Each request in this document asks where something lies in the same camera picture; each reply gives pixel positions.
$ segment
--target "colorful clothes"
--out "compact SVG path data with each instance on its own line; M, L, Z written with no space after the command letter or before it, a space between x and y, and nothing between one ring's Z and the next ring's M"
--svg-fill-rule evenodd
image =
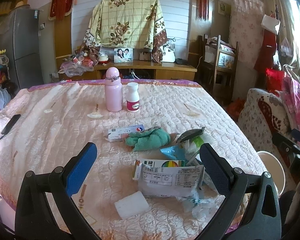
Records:
M167 33L159 0L102 0L93 10L84 42L87 46L152 49L154 61L162 60L159 48Z
M291 129L300 130L300 83L290 76L284 77L280 98L287 110Z

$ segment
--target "green towel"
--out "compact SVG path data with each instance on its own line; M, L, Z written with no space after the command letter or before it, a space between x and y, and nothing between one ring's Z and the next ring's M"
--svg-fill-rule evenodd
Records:
M162 128L150 128L143 132L130 133L126 145L133 146L133 151L159 149L170 143L170 135Z

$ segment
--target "blue gripper pad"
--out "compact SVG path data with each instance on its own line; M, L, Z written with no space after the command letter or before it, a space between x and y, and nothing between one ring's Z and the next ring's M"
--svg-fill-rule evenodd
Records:
M219 157L209 143L201 145L200 159L219 194L227 197L234 181L231 165L225 158Z
M66 192L69 197L79 192L82 183L97 158L97 152L96 145L88 142L81 152L77 156L72 157L66 164L63 182L66 184Z

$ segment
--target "logo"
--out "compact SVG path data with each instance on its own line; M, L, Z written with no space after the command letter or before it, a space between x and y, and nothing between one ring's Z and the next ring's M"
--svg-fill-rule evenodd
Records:
M139 103L136 103L132 106L133 109L138 109L139 108Z

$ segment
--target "white sponge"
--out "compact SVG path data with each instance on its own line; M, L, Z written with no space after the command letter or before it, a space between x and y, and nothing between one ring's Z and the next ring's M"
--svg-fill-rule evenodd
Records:
M120 199L114 203L114 206L121 219L130 218L151 209L141 191Z

